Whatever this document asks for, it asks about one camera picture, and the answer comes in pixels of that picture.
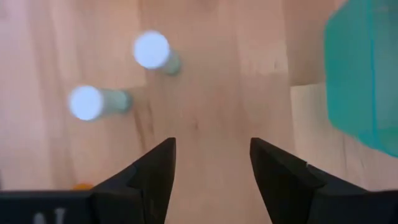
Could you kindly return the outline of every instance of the white peg top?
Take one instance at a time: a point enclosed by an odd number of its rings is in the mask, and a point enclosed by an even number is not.
[[[69,96],[71,113],[83,121],[92,121],[100,117],[104,110],[104,98],[93,86],[80,86]]]
[[[169,60],[171,49],[167,39],[150,30],[139,36],[134,43],[134,57],[146,69],[158,69]]]

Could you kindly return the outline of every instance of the white cylinder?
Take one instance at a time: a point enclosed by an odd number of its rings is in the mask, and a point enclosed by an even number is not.
[[[167,39],[154,30],[146,31],[136,39],[133,54],[136,61],[148,70],[162,70],[175,75],[181,67],[180,59]]]
[[[79,86],[69,96],[70,112],[83,121],[94,121],[112,113],[124,113],[131,104],[132,98],[125,91],[104,90],[93,86]]]

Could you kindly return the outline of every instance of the translucent plastic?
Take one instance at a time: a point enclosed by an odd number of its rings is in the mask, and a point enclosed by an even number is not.
[[[398,157],[398,0],[349,0],[325,31],[331,123]]]

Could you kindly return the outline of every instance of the orange object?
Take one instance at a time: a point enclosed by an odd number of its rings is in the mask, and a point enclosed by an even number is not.
[[[94,185],[92,184],[76,184],[73,187],[73,190],[89,190],[92,189],[94,187]]]

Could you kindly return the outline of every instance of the wooden surface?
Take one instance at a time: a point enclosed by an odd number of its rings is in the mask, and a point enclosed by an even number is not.
[[[368,189],[398,188],[397,159],[327,120],[322,32],[341,3],[0,0],[2,187],[97,184],[175,136],[167,223],[270,223],[249,160],[255,136]],[[134,61],[146,29],[180,54],[179,76]],[[81,84],[127,89],[134,108],[79,121],[67,97]]]

